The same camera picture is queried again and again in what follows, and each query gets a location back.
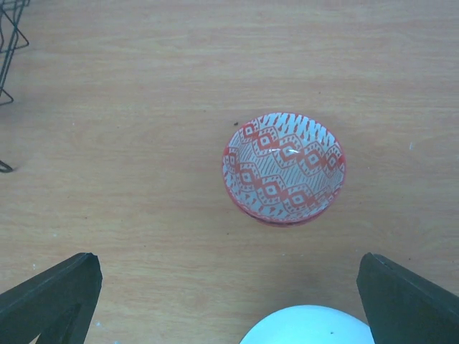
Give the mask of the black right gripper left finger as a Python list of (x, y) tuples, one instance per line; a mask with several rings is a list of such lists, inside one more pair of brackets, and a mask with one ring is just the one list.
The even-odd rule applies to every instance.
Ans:
[(84, 343), (102, 287), (100, 262), (78, 253), (1, 294), (2, 343)]

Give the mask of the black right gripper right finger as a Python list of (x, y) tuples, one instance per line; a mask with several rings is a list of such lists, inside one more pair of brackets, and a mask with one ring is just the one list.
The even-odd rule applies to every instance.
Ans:
[(375, 343), (458, 344), (458, 296), (380, 255), (356, 279)]

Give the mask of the white ceramic bowl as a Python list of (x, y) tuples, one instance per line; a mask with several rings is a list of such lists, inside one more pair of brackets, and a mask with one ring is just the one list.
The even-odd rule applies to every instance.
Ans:
[(330, 307), (296, 305), (276, 311), (253, 326), (241, 344), (374, 344), (359, 319)]

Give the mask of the red patterned bowl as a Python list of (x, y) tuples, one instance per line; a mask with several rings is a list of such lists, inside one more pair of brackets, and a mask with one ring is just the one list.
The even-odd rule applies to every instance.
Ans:
[(346, 168), (336, 136), (298, 113), (268, 113), (246, 122), (222, 154), (224, 187), (234, 205), (276, 226), (318, 218), (337, 199)]

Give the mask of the black wire dish rack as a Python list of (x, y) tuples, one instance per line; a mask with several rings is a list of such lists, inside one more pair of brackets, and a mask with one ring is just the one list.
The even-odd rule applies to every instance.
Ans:
[(14, 101), (5, 83), (15, 52), (29, 46), (29, 40), (19, 28), (23, 11), (29, 4), (26, 0), (1, 1), (1, 106)]

